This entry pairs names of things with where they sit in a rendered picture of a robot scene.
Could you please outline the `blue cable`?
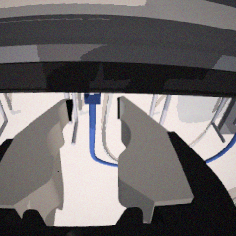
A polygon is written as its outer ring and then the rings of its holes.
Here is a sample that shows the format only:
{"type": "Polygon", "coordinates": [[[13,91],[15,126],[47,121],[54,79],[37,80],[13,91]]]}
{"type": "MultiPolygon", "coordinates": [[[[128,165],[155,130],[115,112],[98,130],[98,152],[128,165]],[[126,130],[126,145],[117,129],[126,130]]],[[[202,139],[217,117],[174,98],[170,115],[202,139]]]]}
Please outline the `blue cable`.
{"type": "MultiPolygon", "coordinates": [[[[110,162],[101,160],[96,157],[96,155],[95,155],[95,132],[96,132],[96,104],[90,104],[89,105],[89,148],[90,148],[91,157],[93,158],[93,160],[95,160],[96,162],[99,162],[101,164],[113,166],[113,167],[118,167],[118,164],[110,163],[110,162]]],[[[204,162],[210,163],[210,162],[213,162],[213,161],[219,159],[220,157],[222,157],[224,154],[226,154],[232,148],[232,146],[235,144],[235,142],[236,142],[236,133],[233,136],[233,138],[231,139],[231,141],[229,142],[229,144],[220,153],[218,153],[217,155],[215,155],[212,158],[204,160],[204,162]]]]}

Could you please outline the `black network patch panel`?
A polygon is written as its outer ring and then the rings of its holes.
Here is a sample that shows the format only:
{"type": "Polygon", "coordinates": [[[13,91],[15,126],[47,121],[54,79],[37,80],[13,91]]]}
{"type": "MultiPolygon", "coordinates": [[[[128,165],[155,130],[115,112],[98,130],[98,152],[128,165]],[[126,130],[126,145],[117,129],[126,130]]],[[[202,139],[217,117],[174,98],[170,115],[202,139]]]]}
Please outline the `black network patch panel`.
{"type": "Polygon", "coordinates": [[[236,133],[236,30],[122,15],[0,18],[0,93],[71,93],[71,145],[76,93],[167,95],[161,125],[172,95],[223,97],[211,124],[225,143],[223,135],[236,133]]]}

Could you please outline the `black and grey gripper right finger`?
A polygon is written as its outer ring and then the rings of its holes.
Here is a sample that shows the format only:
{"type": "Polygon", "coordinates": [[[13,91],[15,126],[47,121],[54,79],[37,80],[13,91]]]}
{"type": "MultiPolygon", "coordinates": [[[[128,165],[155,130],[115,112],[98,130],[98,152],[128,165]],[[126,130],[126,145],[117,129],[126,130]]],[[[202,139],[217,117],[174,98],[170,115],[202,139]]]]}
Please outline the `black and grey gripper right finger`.
{"type": "Polygon", "coordinates": [[[125,96],[117,97],[121,142],[118,201],[143,223],[192,236],[236,236],[236,206],[214,171],[175,132],[125,96]],[[122,115],[122,116],[121,116],[122,115]]]}

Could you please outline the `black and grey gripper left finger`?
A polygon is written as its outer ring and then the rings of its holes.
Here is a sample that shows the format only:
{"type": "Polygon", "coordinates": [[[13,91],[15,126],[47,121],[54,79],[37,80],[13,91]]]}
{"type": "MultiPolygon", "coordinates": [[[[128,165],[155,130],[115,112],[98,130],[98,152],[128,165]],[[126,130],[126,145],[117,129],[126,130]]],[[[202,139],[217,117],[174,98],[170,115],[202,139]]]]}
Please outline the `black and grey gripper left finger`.
{"type": "Polygon", "coordinates": [[[0,227],[21,225],[28,209],[54,226],[64,204],[60,148],[72,112],[73,99],[62,99],[0,145],[0,227]]]}

